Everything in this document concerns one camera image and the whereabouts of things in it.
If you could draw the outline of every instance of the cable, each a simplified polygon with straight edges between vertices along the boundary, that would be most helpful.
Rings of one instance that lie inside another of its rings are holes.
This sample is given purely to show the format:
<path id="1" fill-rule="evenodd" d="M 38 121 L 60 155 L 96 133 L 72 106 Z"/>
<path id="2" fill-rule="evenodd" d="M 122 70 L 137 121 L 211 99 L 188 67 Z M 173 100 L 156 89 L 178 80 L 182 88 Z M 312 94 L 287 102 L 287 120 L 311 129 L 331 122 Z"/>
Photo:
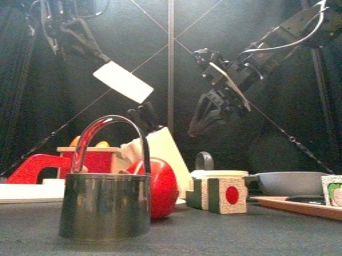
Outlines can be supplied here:
<path id="1" fill-rule="evenodd" d="M 285 48 L 289 48 L 289 47 L 295 47 L 297 46 L 299 44 L 301 44 L 308 38 L 312 37 L 312 35 L 316 33 L 321 23 L 323 23 L 323 20 L 324 20 L 324 11 L 327 10 L 328 7 L 324 6 L 325 5 L 325 0 L 323 0 L 320 2 L 320 9 L 319 9 L 319 13 L 313 16 L 313 18 L 308 21 L 307 25 L 312 22 L 312 20 L 319 16 L 319 19 L 317 19 L 317 23 L 316 23 L 316 26 L 315 28 L 312 29 L 312 31 L 307 34 L 307 36 L 304 36 L 301 39 L 299 39 L 297 41 L 289 43 L 289 44 L 285 44 L 285 45 L 281 45 L 281 46 L 276 46 L 276 47 L 271 47 L 271 48 L 263 48 L 263 49 L 248 49 L 245 51 L 243 51 L 240 54 L 239 54 L 239 57 L 244 54 L 249 54 L 249 53 L 261 53 L 261 52 L 269 52 L 269 51 L 276 51 L 276 50 L 283 50 Z"/>

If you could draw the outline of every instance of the metal pole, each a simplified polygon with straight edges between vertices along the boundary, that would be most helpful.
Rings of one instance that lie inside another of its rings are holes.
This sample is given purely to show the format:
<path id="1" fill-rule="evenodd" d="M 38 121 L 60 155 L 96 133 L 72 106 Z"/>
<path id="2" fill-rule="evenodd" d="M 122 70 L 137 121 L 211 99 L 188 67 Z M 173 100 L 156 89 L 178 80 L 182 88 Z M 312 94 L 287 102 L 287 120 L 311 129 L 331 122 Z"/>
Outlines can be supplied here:
<path id="1" fill-rule="evenodd" d="M 168 93 L 166 93 L 166 126 L 169 132 L 173 132 L 173 61 L 174 61 L 174 1 L 168 0 Z"/>
<path id="2" fill-rule="evenodd" d="M 301 9 L 309 7 L 308 0 L 300 0 Z M 325 88 L 325 79 L 324 79 L 324 72 L 323 72 L 323 58 L 321 58 L 321 50 L 311 49 L 311 58 L 312 58 L 312 65 L 315 70 L 315 77 L 316 77 L 316 84 L 317 84 L 317 91 L 320 97 L 320 105 L 324 117 L 324 125 L 325 125 L 325 133 L 328 136 L 328 148 L 329 148 L 329 155 L 333 161 L 339 159 L 339 149 L 337 149 L 337 142 L 336 142 L 336 133 L 335 133 L 335 126 L 331 116 L 331 109 L 329 109 L 329 100 L 327 95 L 327 88 Z"/>

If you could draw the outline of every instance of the stainless steel pail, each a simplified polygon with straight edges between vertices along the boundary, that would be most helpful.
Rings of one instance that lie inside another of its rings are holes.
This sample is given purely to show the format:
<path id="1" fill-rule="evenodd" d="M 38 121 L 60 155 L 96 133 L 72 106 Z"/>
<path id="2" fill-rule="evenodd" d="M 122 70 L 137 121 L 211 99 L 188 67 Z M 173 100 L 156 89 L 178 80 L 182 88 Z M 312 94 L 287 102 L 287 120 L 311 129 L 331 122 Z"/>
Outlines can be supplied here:
<path id="1" fill-rule="evenodd" d="M 149 176 L 69 174 L 60 217 L 60 236 L 108 241 L 149 230 Z"/>

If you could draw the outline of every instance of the metal bucket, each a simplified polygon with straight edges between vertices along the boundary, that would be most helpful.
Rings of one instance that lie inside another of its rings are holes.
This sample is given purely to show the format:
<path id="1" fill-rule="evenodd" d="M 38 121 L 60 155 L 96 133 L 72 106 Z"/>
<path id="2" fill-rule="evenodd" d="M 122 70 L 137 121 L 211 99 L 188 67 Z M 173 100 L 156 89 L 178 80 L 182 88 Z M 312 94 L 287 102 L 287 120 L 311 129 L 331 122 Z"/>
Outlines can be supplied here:
<path id="1" fill-rule="evenodd" d="M 97 130 L 129 123 L 141 138 L 145 175 L 80 173 L 85 149 Z M 97 119 L 84 130 L 74 150 L 60 215 L 58 235 L 82 241 L 110 241 L 148 232 L 150 224 L 150 168 L 146 140 L 134 124 L 120 116 Z"/>

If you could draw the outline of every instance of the wooden board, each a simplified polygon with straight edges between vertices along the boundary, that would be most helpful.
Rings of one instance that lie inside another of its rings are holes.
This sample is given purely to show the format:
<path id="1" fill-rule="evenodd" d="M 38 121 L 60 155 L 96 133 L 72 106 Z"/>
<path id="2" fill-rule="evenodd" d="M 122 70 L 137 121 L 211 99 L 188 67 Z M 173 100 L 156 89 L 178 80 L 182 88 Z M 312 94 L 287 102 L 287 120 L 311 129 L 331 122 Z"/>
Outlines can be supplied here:
<path id="1" fill-rule="evenodd" d="M 289 202 L 284 201 L 285 197 L 257 196 L 252 197 L 252 199 L 256 199 L 261 206 L 269 208 L 327 219 L 342 220 L 342 207 Z"/>

